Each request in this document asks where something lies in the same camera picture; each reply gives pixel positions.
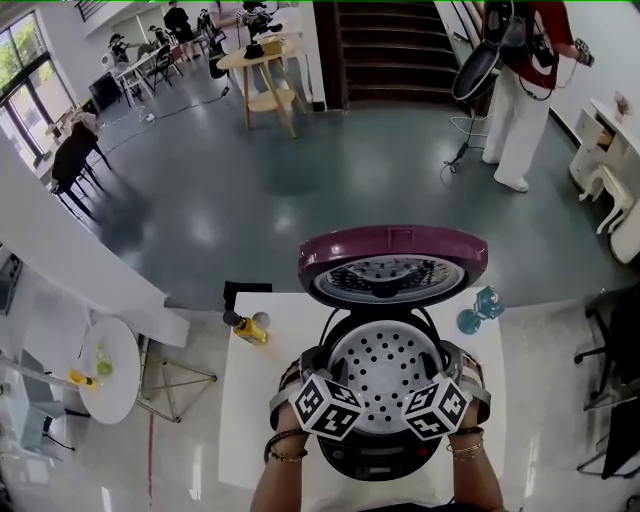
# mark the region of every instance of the yellow object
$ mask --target yellow object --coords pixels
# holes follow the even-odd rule
[[[226,311],[223,320],[227,325],[233,327],[236,336],[249,343],[266,343],[268,334],[255,320],[240,316],[234,311]]]
[[[270,41],[268,43],[261,43],[262,51],[265,55],[280,55],[282,53],[282,43],[280,41]]]
[[[97,387],[96,379],[87,377],[73,368],[69,370],[69,380],[76,386],[87,386],[89,389],[96,389]]]

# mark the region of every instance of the wooden stairs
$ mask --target wooden stairs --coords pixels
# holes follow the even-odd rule
[[[433,2],[339,2],[346,95],[455,103],[458,62]]]

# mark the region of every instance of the gold bracelet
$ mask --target gold bracelet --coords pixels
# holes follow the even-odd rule
[[[453,456],[453,460],[459,460],[459,461],[466,461],[466,460],[474,460],[476,457],[478,456],[477,453],[469,456],[469,457],[456,457],[455,455]]]
[[[457,453],[467,453],[467,452],[475,452],[480,450],[484,446],[484,441],[480,441],[478,444],[474,444],[469,448],[460,448],[459,450],[454,450],[451,445],[447,446],[447,451],[453,453],[454,455]]]
[[[273,459],[279,460],[280,462],[299,462],[308,453],[309,452],[307,452],[307,450],[302,450],[299,455],[281,455],[276,452],[273,447],[269,450],[269,456]]]

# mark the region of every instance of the yellow bottle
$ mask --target yellow bottle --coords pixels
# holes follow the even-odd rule
[[[224,323],[233,327],[233,332],[249,343],[266,343],[267,331],[254,320],[238,315],[235,311],[225,311],[222,316]]]

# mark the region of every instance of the black bag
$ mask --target black bag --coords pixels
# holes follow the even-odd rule
[[[217,66],[218,61],[224,56],[225,53],[222,51],[220,43],[212,42],[209,45],[209,74],[211,78],[222,78],[228,73],[228,70],[222,70]]]

